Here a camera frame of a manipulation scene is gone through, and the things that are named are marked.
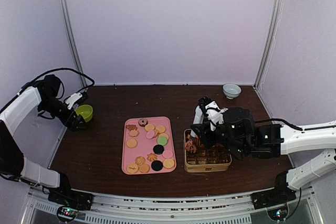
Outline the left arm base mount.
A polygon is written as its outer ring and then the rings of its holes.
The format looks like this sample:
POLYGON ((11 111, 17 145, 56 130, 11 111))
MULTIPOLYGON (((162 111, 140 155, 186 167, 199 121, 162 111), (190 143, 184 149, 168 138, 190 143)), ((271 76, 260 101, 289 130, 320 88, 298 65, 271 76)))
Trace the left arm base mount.
POLYGON ((93 194, 79 191, 70 191, 70 195, 64 195, 59 191, 50 190, 48 200, 59 204, 56 210, 56 217, 64 223, 73 221, 80 211, 91 209, 93 194))

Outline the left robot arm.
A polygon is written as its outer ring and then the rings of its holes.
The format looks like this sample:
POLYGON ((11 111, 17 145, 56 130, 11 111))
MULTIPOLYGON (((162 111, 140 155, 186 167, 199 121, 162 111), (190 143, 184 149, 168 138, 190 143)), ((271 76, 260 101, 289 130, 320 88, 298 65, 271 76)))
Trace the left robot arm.
POLYGON ((64 205, 76 197, 67 175, 47 167, 62 127, 86 128, 75 108, 88 97, 87 89, 59 97, 62 81, 54 74, 26 83, 1 109, 1 175, 8 180, 46 187, 64 205))

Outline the swirl cookie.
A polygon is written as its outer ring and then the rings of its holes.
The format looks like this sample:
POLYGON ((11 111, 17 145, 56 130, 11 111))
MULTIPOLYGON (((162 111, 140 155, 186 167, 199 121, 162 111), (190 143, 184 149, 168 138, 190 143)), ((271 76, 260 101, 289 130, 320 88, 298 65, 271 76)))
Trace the swirl cookie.
POLYGON ((145 164, 145 162, 146 162, 146 159, 143 156, 138 156, 138 157, 135 158, 135 163, 138 166, 141 166, 141 165, 145 164))

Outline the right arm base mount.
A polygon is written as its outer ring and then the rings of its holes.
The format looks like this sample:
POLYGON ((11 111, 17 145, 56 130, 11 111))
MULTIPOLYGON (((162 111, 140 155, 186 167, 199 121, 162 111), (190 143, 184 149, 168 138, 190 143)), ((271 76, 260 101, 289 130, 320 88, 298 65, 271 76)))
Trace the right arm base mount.
POLYGON ((266 209, 268 217, 272 221, 281 222, 290 218, 297 210, 301 201, 301 194, 299 195, 299 201, 294 210, 290 212, 288 202, 296 199, 296 192, 285 189, 269 189, 251 194, 251 201, 254 209, 266 209))

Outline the metal serving tongs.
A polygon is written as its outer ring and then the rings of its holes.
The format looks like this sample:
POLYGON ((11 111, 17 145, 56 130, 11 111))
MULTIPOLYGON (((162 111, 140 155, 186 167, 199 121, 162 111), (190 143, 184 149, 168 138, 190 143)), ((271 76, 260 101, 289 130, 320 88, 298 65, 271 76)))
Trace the metal serving tongs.
POLYGON ((193 124, 191 125, 191 133, 187 137, 187 142, 185 143, 185 149, 188 153, 196 153, 197 148, 202 146, 202 141, 197 135, 198 127, 203 123, 204 115, 199 106, 195 109, 195 116, 193 124))

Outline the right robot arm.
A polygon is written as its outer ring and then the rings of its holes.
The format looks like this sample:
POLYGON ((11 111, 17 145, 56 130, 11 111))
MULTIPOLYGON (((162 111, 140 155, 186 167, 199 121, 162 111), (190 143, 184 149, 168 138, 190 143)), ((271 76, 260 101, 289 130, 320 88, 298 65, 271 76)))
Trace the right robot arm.
POLYGON ((277 175, 269 199, 279 204, 289 193, 335 170, 335 122, 295 126, 283 119, 271 121, 273 124, 257 127, 247 109, 198 106, 191 125, 191 135, 198 138, 206 148, 222 145, 237 158, 248 155, 274 158, 301 151, 321 150, 321 154, 301 166, 277 175))

